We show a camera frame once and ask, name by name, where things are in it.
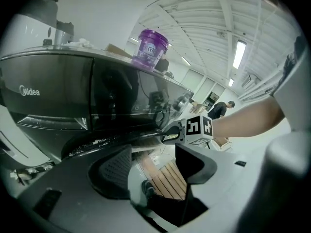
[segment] air conditioner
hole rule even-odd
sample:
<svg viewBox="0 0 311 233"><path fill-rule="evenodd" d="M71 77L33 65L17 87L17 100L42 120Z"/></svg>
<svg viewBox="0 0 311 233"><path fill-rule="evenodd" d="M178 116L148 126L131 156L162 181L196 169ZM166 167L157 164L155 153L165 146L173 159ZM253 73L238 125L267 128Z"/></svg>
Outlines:
<svg viewBox="0 0 311 233"><path fill-rule="evenodd" d="M254 85L256 85L257 80L258 78L255 75L253 74L247 75L246 79L242 83L242 88L244 90L252 88Z"/></svg>

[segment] midea logo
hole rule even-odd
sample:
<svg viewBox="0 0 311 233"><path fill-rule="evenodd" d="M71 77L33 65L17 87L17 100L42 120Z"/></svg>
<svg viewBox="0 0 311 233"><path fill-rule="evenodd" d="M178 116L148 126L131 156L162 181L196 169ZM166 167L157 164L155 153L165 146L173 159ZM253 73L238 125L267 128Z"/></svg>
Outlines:
<svg viewBox="0 0 311 233"><path fill-rule="evenodd" d="M32 90L31 88L25 88L23 85L19 87L19 92L21 93L22 96L40 96L40 92L38 90Z"/></svg>

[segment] purple container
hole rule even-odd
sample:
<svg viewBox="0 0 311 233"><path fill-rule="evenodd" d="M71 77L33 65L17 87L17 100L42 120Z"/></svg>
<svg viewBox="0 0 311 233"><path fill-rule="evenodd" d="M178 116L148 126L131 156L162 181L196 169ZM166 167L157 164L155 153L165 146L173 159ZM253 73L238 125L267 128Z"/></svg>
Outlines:
<svg viewBox="0 0 311 233"><path fill-rule="evenodd" d="M153 71L159 59L169 46L163 35L152 30L143 30L138 37L138 47L132 63L138 67Z"/></svg>

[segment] fluorescent light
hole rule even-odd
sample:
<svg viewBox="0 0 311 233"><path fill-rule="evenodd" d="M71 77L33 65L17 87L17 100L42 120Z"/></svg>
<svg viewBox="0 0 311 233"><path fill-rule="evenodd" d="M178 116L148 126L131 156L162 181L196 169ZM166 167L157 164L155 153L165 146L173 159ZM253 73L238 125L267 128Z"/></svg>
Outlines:
<svg viewBox="0 0 311 233"><path fill-rule="evenodd" d="M184 57L181 57L189 66L191 66L190 64L189 64L189 62L184 58Z"/></svg>
<svg viewBox="0 0 311 233"><path fill-rule="evenodd" d="M233 79L230 79L230 81L229 81L229 86L230 86L230 87L233 85L233 82L234 82L234 80L233 80Z"/></svg>
<svg viewBox="0 0 311 233"><path fill-rule="evenodd" d="M235 67L236 69L238 69L240 66L241 60L245 52L245 48L246 48L246 43L238 40L237 50L235 52L235 57L234 57L234 62L233 62L233 67Z"/></svg>

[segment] purple lid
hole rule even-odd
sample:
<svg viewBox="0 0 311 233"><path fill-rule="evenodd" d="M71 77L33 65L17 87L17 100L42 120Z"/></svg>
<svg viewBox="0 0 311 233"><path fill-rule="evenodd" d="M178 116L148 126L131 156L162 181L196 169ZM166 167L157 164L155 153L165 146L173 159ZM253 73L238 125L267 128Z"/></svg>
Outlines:
<svg viewBox="0 0 311 233"><path fill-rule="evenodd" d="M167 45L169 44L169 40L161 35L160 33L158 33L157 31L154 31L154 30L150 30L150 29L145 29L143 31L141 31L140 34L143 34L143 33L151 33L151 34L155 34L156 36L158 36L161 40L163 40Z"/></svg>

